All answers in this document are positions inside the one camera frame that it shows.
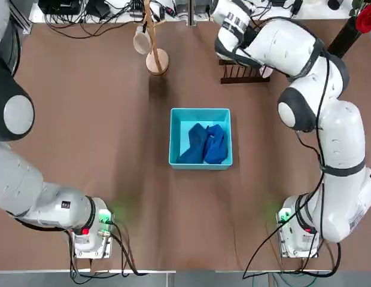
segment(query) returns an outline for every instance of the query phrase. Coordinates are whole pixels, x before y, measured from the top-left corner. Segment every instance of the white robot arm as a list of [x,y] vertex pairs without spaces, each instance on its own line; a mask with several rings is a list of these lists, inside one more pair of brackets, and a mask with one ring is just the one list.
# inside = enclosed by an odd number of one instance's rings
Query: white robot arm
[[[0,42],[9,19],[8,3],[0,0]],[[106,222],[112,215],[104,201],[44,182],[39,170],[5,143],[28,135],[34,120],[31,98],[0,58],[0,208],[28,227],[72,230],[78,257],[109,257],[111,238],[99,235],[111,229]]]
[[[255,6],[248,1],[213,2],[212,16],[221,25],[215,50],[222,59],[252,68],[266,65],[286,74],[291,84],[278,100],[279,116],[287,127],[311,132],[316,126],[327,76],[323,43],[307,28],[283,17],[275,17],[256,30],[250,26],[254,10]],[[316,254],[318,232],[329,241],[340,242],[371,206],[371,170],[365,166],[360,111],[352,103],[338,100],[349,83],[348,71],[343,61],[330,54],[327,57],[329,77],[318,119],[326,162],[323,230],[320,230],[321,186],[306,208],[281,229],[284,257],[308,257],[309,251],[311,256]],[[286,199],[278,219],[288,219],[307,196],[309,194]]]

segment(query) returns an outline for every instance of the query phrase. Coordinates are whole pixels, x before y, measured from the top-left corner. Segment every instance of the green indicator light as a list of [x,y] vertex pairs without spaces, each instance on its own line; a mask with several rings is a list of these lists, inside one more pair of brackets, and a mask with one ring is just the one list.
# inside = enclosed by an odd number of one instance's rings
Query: green indicator light
[[107,209],[101,209],[99,211],[99,222],[106,223],[111,222],[111,212]]
[[282,208],[279,211],[279,218],[281,222],[285,222],[290,218],[291,209],[290,208]]

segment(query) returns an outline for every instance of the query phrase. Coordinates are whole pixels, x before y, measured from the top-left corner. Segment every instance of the teal plastic bin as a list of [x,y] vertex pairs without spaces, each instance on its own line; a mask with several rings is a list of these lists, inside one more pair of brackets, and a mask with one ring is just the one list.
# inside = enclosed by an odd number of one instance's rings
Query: teal plastic bin
[[[177,163],[179,156],[190,148],[188,132],[196,124],[204,128],[219,124],[226,132],[228,157],[221,164]],[[229,109],[171,109],[169,164],[174,169],[224,170],[232,165],[231,116]]]

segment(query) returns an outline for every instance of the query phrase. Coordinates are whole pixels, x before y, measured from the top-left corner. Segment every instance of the blue cloth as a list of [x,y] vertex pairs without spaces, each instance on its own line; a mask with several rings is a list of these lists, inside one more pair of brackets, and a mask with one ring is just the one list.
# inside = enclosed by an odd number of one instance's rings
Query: blue cloth
[[178,163],[221,164],[228,155],[227,138],[218,125],[204,129],[199,123],[188,132],[190,148],[183,153]]
[[188,132],[190,148],[182,154],[178,163],[203,163],[203,152],[207,142],[208,132],[201,124],[195,124]]
[[225,132],[218,124],[206,130],[208,139],[204,147],[204,160],[209,164],[221,164],[228,156]]

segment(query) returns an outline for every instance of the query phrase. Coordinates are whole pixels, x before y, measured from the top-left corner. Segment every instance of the brown table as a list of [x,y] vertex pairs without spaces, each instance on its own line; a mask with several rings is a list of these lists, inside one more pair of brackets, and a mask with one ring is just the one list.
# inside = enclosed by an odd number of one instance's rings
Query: brown table
[[[330,43],[343,23],[320,20],[308,26]],[[319,177],[315,154],[278,117],[284,76],[274,73],[266,84],[219,84],[217,30],[214,23],[161,26],[159,47],[171,58],[163,78],[150,76],[145,57],[134,51],[133,24],[87,40],[35,25],[23,46],[17,80],[37,114],[32,133],[13,143],[14,150],[37,166],[45,181],[106,200],[128,227],[138,269],[240,270],[266,237],[265,218],[273,219],[287,196],[312,190]],[[351,82],[342,97],[361,110],[371,167],[370,38],[362,36],[344,60]],[[173,107],[230,109],[230,169],[172,170]],[[312,135],[304,138],[315,143]],[[342,245],[341,269],[371,270],[371,209]],[[309,268],[331,269],[326,251],[310,262]],[[290,262],[291,268],[296,264]],[[68,268],[63,234],[28,230],[0,210],[0,270]],[[120,269],[116,245],[112,259],[95,268]],[[250,270],[277,269],[266,244]]]

